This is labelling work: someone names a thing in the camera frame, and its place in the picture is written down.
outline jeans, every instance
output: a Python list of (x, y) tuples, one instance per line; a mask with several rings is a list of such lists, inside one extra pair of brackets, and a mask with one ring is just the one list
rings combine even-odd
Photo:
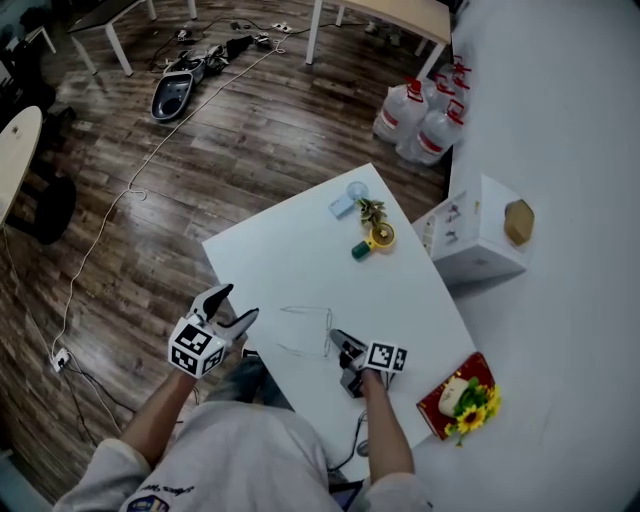
[(262, 402), (269, 407), (291, 409), (273, 377), (259, 357), (245, 357), (209, 393), (205, 402), (244, 402), (250, 404), (260, 389)]

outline sunflower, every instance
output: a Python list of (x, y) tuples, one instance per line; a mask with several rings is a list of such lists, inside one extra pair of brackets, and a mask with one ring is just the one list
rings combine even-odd
[(500, 396), (500, 386), (496, 386), (489, 392), (489, 401), (485, 406), (487, 408), (487, 418), (491, 418), (500, 412), (502, 397)]
[(444, 427), (444, 433), (447, 434), (447, 436), (452, 436), (453, 434), (455, 434), (456, 430), (457, 427), (453, 423), (449, 423), (446, 427)]
[(484, 419), (487, 416), (487, 410), (483, 407), (476, 407), (472, 405), (467, 407), (464, 412), (458, 416), (458, 432), (466, 434), (471, 432), (484, 424)]

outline wooden floor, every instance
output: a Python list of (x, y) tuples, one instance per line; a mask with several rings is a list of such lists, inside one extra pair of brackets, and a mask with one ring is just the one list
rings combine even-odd
[[(23, 296), (0, 241), (0, 433), (27, 478), (52, 501), (78, 481), (93, 447), (78, 431), (67, 384), (49, 367), (23, 297), (50, 345), (62, 325), (69, 281), (111, 201), (175, 126), (156, 124), (149, 115), (159, 75), (148, 71), (154, 52), (175, 30), (186, 24), (197, 31), (217, 16), (242, 16), (263, 26), (286, 20), (300, 30), (309, 26), (312, 10), (310, 0), (197, 3), (195, 22), (188, 21), (186, 0), (157, 0), (155, 22), (144, 4), (117, 22), (134, 69), (129, 78), (101, 30), (80, 36), (99, 68), (95, 76), (84, 68), (64, 26), (53, 29), (58, 54), (43, 47), (44, 77), (77, 119), (66, 128), (64, 145), (43, 141), (38, 158), (75, 181), (78, 201), (70, 227), (51, 246), (7, 229)], [(332, 22), (335, 13), (325, 8), (322, 23)], [(362, 21), (348, 11), (345, 23)], [(225, 21), (213, 25), (206, 41), (213, 45), (232, 37), (238, 34)], [(229, 85), (162, 147), (135, 182), (148, 191), (147, 200), (126, 195), (118, 203), (76, 282), (59, 345), (134, 409), (169, 371), (165, 347), (175, 322), (196, 294), (216, 283), (203, 240), (367, 162), (410, 220), (441, 200), (440, 170), (407, 164), (371, 133), (386, 87), (415, 75), (423, 63), (412, 55), (418, 38), (407, 37), (404, 48), (394, 49), (380, 36), (365, 35), (363, 27), (323, 28), (313, 66), (304, 64), (306, 42), (306, 34), (289, 38), (285, 54), (269, 57)], [(178, 47), (169, 48), (167, 56), (175, 56)], [(222, 76), (205, 79), (191, 109), (261, 55), (250, 48)], [(28, 178), (42, 187), (38, 180)], [(33, 204), (21, 201), (13, 212), (28, 217)], [(232, 315), (228, 305), (222, 314)], [(200, 384), (202, 395), (236, 359)], [(66, 374), (96, 440), (116, 435), (93, 390), (79, 375)], [(105, 401), (125, 425), (130, 413)], [(191, 399), (185, 412), (193, 405)]]

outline white shirt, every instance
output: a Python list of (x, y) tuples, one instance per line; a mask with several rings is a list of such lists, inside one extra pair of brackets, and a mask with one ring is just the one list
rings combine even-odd
[[(398, 474), (366, 494), (373, 512), (429, 510), (423, 485)], [(325, 456), (313, 428), (295, 413), (238, 402), (193, 412), (151, 468), (127, 444), (98, 446), (80, 483), (54, 512), (337, 512)]]

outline yellow object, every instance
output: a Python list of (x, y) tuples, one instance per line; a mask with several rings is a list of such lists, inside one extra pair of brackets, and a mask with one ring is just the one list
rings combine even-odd
[(458, 417), (458, 431), (461, 434), (466, 434), (477, 428), (480, 428), (484, 424), (484, 420), (487, 416), (487, 410), (483, 407), (476, 407), (472, 405), (467, 407), (460, 417)]
[(366, 240), (360, 242), (351, 249), (351, 255), (356, 260), (360, 260), (374, 249), (386, 249), (391, 247), (395, 241), (396, 232), (391, 224), (381, 222), (376, 227), (371, 228)]
[(507, 205), (504, 218), (504, 232), (520, 247), (531, 239), (535, 215), (531, 207), (522, 199)]
[(502, 397), (500, 396), (500, 387), (496, 386), (489, 392), (489, 401), (485, 407), (487, 408), (487, 419), (495, 416), (500, 412), (502, 405)]
[(386, 239), (388, 239), (389, 241), (386, 242), (386, 243), (383, 243), (381, 238), (378, 238), (376, 240), (374, 232), (373, 232), (373, 230), (375, 228), (371, 228), (371, 231), (369, 231), (369, 237), (365, 240), (367, 245), (372, 250), (373, 249), (386, 249), (387, 247), (391, 247), (393, 245), (393, 243), (396, 241), (396, 232), (393, 229), (393, 226), (391, 226), (391, 224), (387, 224), (386, 222), (381, 222), (380, 224), (378, 224), (378, 228), (379, 228), (379, 232), (380, 232), (381, 238), (384, 237), (385, 241), (386, 241)]

